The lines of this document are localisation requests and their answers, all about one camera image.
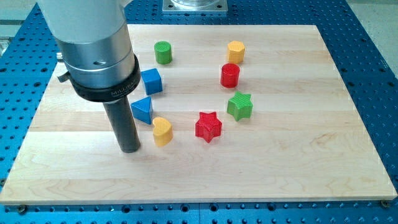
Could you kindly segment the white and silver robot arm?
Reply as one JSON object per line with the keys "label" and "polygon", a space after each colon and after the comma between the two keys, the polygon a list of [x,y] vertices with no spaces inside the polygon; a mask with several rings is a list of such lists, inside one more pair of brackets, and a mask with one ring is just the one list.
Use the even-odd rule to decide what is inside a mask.
{"label": "white and silver robot arm", "polygon": [[116,101],[141,79],[122,0],[39,0],[76,93],[89,101]]}

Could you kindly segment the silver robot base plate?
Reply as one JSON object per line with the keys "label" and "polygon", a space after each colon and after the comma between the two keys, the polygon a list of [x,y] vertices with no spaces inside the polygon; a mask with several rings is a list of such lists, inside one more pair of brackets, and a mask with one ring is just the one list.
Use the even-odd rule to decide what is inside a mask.
{"label": "silver robot base plate", "polygon": [[172,14],[226,14],[227,0],[163,0],[162,12]]}

